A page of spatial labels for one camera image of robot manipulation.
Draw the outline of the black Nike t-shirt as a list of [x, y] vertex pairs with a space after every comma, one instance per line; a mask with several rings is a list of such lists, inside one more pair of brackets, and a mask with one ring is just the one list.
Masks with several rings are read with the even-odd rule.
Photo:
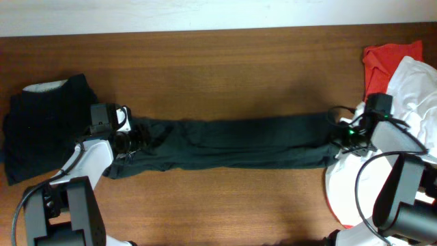
[[144, 171], [314, 169], [335, 163], [336, 129], [325, 113], [249, 120], [156, 120], [137, 118], [150, 137], [146, 147], [116, 159], [104, 171], [112, 179]]

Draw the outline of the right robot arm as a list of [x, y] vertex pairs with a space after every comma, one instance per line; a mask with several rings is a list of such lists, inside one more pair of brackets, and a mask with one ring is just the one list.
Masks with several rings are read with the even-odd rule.
[[[436, 203], [417, 199], [419, 191], [436, 197], [436, 165], [429, 150], [408, 132], [409, 125], [391, 113], [392, 96], [370, 94], [363, 112], [350, 123], [338, 122], [335, 144], [341, 156], [367, 160], [353, 175], [353, 200], [360, 222], [336, 230], [323, 245], [435, 245]], [[363, 213], [360, 181], [366, 167], [387, 160], [391, 170], [377, 189], [370, 216]]]

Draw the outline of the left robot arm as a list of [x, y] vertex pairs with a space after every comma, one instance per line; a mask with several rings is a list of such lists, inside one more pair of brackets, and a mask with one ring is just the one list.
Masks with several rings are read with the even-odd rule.
[[115, 159], [147, 146], [148, 133], [144, 126], [132, 124], [127, 106], [95, 104], [90, 112], [91, 124], [63, 167], [23, 193], [12, 222], [13, 245], [20, 213], [28, 245], [134, 245], [107, 235], [94, 188]]

